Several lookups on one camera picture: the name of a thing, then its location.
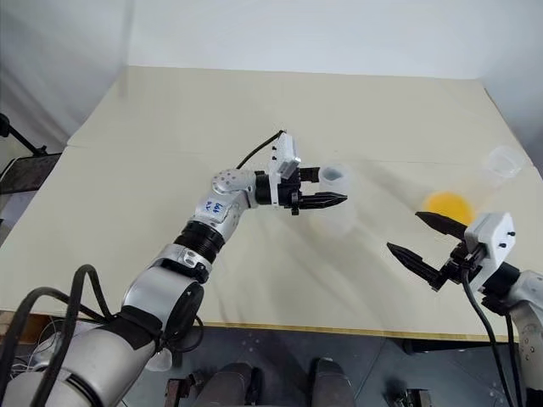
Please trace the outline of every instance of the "white table surface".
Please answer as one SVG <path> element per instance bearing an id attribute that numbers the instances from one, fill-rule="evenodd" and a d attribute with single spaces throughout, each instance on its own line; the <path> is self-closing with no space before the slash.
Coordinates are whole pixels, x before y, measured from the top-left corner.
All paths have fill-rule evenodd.
<path id="1" fill-rule="evenodd" d="M 476 81 L 130 68 L 0 248 L 0 309 L 16 308 L 33 287 L 69 291 L 84 263 L 97 267 L 118 309 L 212 175 L 279 128 L 296 137 L 303 164 L 352 169 L 355 228 L 336 239 L 315 233 L 308 212 L 246 212 L 204 286 L 204 322 L 481 338 L 460 287 L 434 293 L 385 246 L 441 266 L 455 241 L 414 216 L 424 197 L 466 185 L 498 145 L 522 151 Z M 264 169 L 267 155 L 248 168 Z M 518 243 L 508 261 L 521 269 L 543 270 L 542 202 L 543 183 L 528 164 L 480 208 L 512 213 Z M 84 299 L 95 304 L 90 288 Z M 36 311 L 63 305 L 43 300 Z M 490 319 L 506 333 L 499 317 Z"/>

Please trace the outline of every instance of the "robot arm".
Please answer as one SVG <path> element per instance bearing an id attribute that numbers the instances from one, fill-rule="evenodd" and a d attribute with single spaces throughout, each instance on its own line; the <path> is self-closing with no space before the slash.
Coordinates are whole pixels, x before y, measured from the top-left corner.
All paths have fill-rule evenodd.
<path id="1" fill-rule="evenodd" d="M 45 395 L 48 405 L 117 405 L 158 351 L 176 349 L 194 323 L 216 255 L 246 209 L 270 204 L 297 215 L 300 209 L 347 199 L 332 192 L 304 196 L 301 182 L 318 182 L 319 169 L 298 168 L 292 137 L 284 131 L 276 136 L 269 174 L 237 168 L 215 175 L 180 236 L 128 288 L 120 313 L 73 337 L 51 393 Z M 36 390 L 43 376 L 40 369 L 20 374 L 9 382 L 4 398 L 8 378 L 0 378 L 0 404 L 42 405 Z"/>
<path id="2" fill-rule="evenodd" d="M 519 335 L 526 406 L 543 405 L 543 275 L 531 270 L 521 273 L 504 262 L 515 244 L 511 216 L 482 214 L 465 227 L 429 212 L 416 215 L 433 229 L 461 240 L 449 260 L 440 270 L 435 270 L 406 248 L 388 243 L 389 250 L 436 292 L 448 280 L 456 284 L 462 282 L 462 274 L 467 273 L 468 289 L 479 290 L 484 295 L 482 304 L 486 308 L 498 315 L 511 316 Z"/>

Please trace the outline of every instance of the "white wall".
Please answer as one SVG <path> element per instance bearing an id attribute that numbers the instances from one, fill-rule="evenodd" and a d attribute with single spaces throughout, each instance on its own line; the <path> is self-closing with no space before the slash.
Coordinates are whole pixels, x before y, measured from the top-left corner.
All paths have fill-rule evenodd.
<path id="1" fill-rule="evenodd" d="M 540 0 L 134 1 L 130 64 L 481 78 L 543 168 Z M 0 27 L 0 52 L 9 56 L 2 67 L 37 99 L 29 113 L 48 112 L 60 141 L 115 77 L 131 4 L 2 0 L 3 19 L 16 23 Z M 5 44 L 6 31 L 11 45 Z M 44 47 L 56 49 L 60 67 L 36 68 L 52 58 Z M 3 104 L 8 98 L 0 95 Z M 28 105 L 23 101 L 13 110 L 22 110 L 21 104 Z"/>

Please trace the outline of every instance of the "orange object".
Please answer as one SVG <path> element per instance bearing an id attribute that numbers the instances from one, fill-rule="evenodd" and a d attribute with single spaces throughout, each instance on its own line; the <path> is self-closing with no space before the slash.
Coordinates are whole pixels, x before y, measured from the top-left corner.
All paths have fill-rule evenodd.
<path id="1" fill-rule="evenodd" d="M 469 225 L 474 219 L 473 209 L 469 202 L 454 192 L 433 193 L 424 201 L 424 210 L 448 216 L 464 225 Z"/>

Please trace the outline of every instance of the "gray floor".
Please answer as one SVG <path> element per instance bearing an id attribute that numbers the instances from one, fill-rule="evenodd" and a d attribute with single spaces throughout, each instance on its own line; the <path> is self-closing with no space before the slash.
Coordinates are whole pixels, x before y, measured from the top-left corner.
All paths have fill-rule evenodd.
<path id="1" fill-rule="evenodd" d="M 126 395 L 126 405 L 164 405 L 169 378 L 185 377 L 194 370 L 211 375 L 234 361 L 246 361 L 264 371 L 263 403 L 306 405 L 307 372 L 311 361 L 322 356 L 343 366 L 360 407 L 386 407 L 383 393 L 398 382 L 429 389 L 438 407 L 507 405 L 498 390 L 501 386 L 489 348 L 408 355 L 398 341 L 381 337 L 205 329 L 204 341 L 184 355 L 180 367 L 163 373 L 145 371 Z M 500 351 L 508 367 L 507 347 L 500 346 Z M 193 396 L 180 406 L 189 406 Z"/>

